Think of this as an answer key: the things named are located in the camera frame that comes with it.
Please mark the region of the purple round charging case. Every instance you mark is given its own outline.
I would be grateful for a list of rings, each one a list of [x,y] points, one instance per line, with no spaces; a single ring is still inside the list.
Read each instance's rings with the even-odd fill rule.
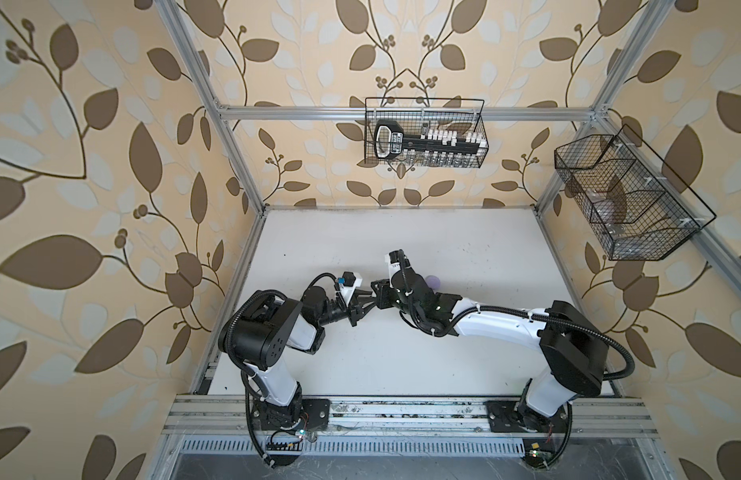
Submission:
[[[441,280],[434,275],[426,276],[425,282],[429,288],[434,290],[438,290],[441,287]]]

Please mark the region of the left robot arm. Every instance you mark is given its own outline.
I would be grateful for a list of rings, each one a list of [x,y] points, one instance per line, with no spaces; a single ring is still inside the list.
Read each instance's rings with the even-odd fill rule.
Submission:
[[[298,299],[258,290],[226,321],[218,350],[240,370],[246,392],[270,406],[294,407],[302,388],[280,361],[284,351],[316,354],[326,326],[342,320],[356,325],[376,303],[376,295],[352,272],[320,273]]]

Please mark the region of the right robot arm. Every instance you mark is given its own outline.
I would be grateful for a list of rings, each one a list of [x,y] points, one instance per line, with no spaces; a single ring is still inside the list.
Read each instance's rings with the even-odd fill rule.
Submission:
[[[436,293],[423,280],[407,286],[400,278],[374,281],[371,289],[378,308],[398,309],[412,327],[431,337],[486,337],[541,354],[546,366],[524,387],[516,407],[521,417],[548,419],[575,398],[598,396],[604,382],[635,370],[628,349],[565,301],[546,309],[513,309]]]

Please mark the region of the black tool with white bits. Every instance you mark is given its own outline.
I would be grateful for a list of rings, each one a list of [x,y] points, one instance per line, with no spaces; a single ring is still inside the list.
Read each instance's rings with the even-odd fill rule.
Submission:
[[[428,123],[407,133],[398,122],[381,120],[374,127],[370,137],[373,154],[382,160],[416,160],[434,155],[474,157],[488,152],[488,142],[479,132],[435,129]]]

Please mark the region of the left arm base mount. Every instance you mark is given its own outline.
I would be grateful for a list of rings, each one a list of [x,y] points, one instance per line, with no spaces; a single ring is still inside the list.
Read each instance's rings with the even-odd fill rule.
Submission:
[[[277,406],[246,397],[246,429],[252,448],[269,468],[290,465],[304,443],[316,441],[318,431],[328,428],[328,399],[296,398],[288,406]]]

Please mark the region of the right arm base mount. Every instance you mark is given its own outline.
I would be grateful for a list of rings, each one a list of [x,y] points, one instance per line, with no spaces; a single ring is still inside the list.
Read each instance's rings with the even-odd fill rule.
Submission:
[[[521,460],[531,470],[552,470],[566,452],[572,436],[572,403],[566,402],[551,417],[521,408],[519,401],[493,400],[485,404],[491,433],[528,433],[540,440],[524,439]]]

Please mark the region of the aluminium rail front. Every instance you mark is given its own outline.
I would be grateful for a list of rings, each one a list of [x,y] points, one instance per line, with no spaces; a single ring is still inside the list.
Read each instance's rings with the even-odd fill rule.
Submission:
[[[420,437],[540,438],[528,433],[491,433],[485,404],[516,402],[514,397],[334,396],[328,428],[318,438]],[[242,396],[180,395],[166,418],[166,435],[246,435],[246,402]],[[572,438],[655,439],[657,428],[644,403],[636,399],[600,397],[572,404]]]

